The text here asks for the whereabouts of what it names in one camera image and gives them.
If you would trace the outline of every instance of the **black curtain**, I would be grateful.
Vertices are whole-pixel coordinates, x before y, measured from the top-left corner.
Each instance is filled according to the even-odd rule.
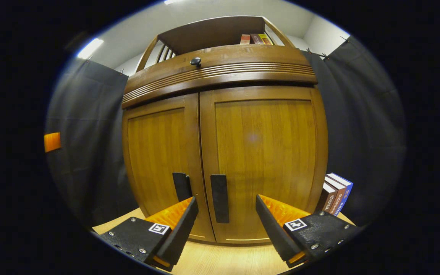
[[[127,80],[96,62],[73,59],[49,104],[45,134],[60,132],[62,145],[47,153],[50,173],[87,228],[138,207],[122,151],[121,102]]]
[[[365,225],[389,202],[402,170],[406,129],[398,91],[353,36],[323,60],[302,52],[318,78],[327,116],[327,174],[353,182],[342,213]]]

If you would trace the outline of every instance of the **white ceiling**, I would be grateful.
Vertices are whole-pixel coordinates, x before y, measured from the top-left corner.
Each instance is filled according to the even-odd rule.
[[[182,0],[132,14],[98,35],[103,44],[92,60],[116,68],[141,54],[154,36],[187,23],[221,16],[264,16],[287,35],[304,37],[314,14],[284,0]]]

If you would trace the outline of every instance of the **blue book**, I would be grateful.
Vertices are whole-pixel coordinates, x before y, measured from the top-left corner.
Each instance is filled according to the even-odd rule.
[[[341,202],[339,204],[339,206],[337,207],[337,210],[334,213],[334,216],[337,217],[337,215],[340,213],[340,211],[342,210],[342,207],[344,206],[344,204],[347,201],[347,198],[349,197],[349,194],[351,193],[351,190],[353,189],[353,183],[351,183],[350,181],[348,181],[347,179],[342,178],[341,176],[338,176],[334,173],[330,173],[327,175],[329,178],[337,181],[338,183],[346,186],[346,192],[344,193],[344,196],[341,199]]]

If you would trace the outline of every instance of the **wooden cabinet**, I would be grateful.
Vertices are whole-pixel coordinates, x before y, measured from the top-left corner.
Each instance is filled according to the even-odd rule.
[[[231,45],[237,33],[215,40],[216,47],[174,35],[196,31],[202,37],[206,26],[233,21],[244,26],[229,30],[239,39],[260,33],[265,23],[285,46]],[[161,39],[176,56],[161,62],[159,56],[143,69]],[[200,66],[190,64],[195,57]],[[173,172],[189,175],[198,199],[192,239],[269,242],[255,212],[257,194],[314,211],[328,155],[316,83],[306,58],[262,17],[199,21],[154,38],[122,104],[127,174],[145,216],[178,202]]]

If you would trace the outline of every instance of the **book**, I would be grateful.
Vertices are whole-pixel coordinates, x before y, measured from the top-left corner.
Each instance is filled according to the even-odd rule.
[[[335,201],[333,202],[329,211],[330,214],[335,216],[335,211],[337,211],[337,207],[339,207],[340,202],[342,201],[342,198],[344,196],[344,193],[346,192],[346,186],[338,183],[337,181],[331,179],[328,176],[325,176],[325,182],[327,182],[337,190],[337,195],[335,195]]]
[[[264,42],[264,44],[266,44],[266,45],[273,45],[273,42],[271,41],[269,36],[265,35],[264,33],[259,34],[259,37]]]
[[[342,197],[342,200],[341,200],[339,206],[337,207],[337,210],[335,211],[335,216],[337,216],[340,213],[340,211],[342,210],[342,207],[346,203],[347,198],[349,197],[349,194],[351,193],[351,190],[353,189],[353,183],[348,181],[347,179],[344,179],[343,177],[341,177],[335,173],[327,174],[327,176],[329,178],[337,181],[338,183],[346,186],[346,192],[344,193],[344,196]]]
[[[264,41],[262,41],[260,36],[256,33],[251,33],[251,42],[254,44],[264,44]]]
[[[324,182],[322,194],[320,195],[320,199],[315,210],[329,212],[330,207],[334,202],[335,195],[337,195],[337,190],[330,186],[330,184]]]
[[[241,44],[250,44],[250,34],[243,34],[241,36]]]

